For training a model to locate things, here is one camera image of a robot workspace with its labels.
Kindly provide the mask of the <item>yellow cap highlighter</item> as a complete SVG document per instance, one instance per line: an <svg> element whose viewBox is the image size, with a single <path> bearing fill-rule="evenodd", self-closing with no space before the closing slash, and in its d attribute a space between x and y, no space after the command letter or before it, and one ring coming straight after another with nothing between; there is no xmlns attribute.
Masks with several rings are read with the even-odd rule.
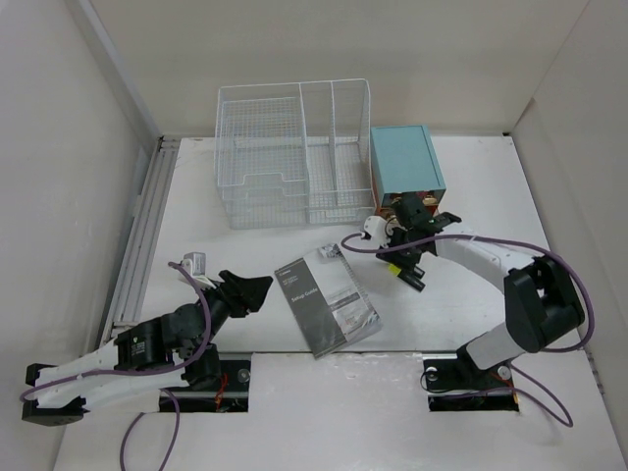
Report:
<svg viewBox="0 0 628 471"><path fill-rule="evenodd" d="M389 265L389 270L404 283L414 288L418 292L421 292L426 285L423 283L422 279L425 275L425 272L419 267L415 267L413 269L402 269L394 264Z"/></svg>

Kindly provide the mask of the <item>grey Canon setup guide booklet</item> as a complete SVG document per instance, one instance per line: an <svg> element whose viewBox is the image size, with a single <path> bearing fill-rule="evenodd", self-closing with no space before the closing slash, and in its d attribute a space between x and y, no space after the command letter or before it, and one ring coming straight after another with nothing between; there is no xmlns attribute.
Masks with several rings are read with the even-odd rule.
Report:
<svg viewBox="0 0 628 471"><path fill-rule="evenodd" d="M317 249L275 272L279 287L303 337L316 359L354 343L347 343L314 278Z"/></svg>

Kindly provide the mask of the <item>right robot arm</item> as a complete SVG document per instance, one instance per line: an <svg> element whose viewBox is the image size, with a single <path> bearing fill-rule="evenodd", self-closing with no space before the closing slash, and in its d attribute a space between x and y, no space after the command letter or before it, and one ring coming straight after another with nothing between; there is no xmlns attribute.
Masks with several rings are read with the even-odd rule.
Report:
<svg viewBox="0 0 628 471"><path fill-rule="evenodd" d="M229 269L244 277L271 275L303 258L316 268L323 291L339 295L345 285L337 280L336 264L323 258L318 249L326 243L340 243L358 231L355 225L242 231L221 227L202 245L212 273ZM359 361L383 365L410 353L454 350L493 330L488 346L454 362L456 379L465 386L478 386L489 377L491 367L486 358L499 356L507 342L504 297L496 287L452 261L425 255L422 266L428 271L428 285L418 292L396 279L372 254L378 245L374 239L355 237L350 245L359 250L346 251L344 256L381 318L383 328L378 333L316 357L290 310L281 282L274 282L259 313L230 321L221 330L219 349L226 353L299 354L316 364L348 364L347 375L352 377Z"/></svg>

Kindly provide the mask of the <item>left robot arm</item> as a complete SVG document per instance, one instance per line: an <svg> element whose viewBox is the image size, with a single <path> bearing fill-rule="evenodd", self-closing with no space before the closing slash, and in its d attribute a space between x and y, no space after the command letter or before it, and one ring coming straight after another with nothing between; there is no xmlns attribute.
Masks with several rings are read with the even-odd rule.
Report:
<svg viewBox="0 0 628 471"><path fill-rule="evenodd" d="M196 291L197 301L141 322L81 358L29 365L23 421L64 426L135 394L213 387L224 377L213 338L228 319L258 312L273 283L270 276L242 278L227 270L219 277Z"/></svg>

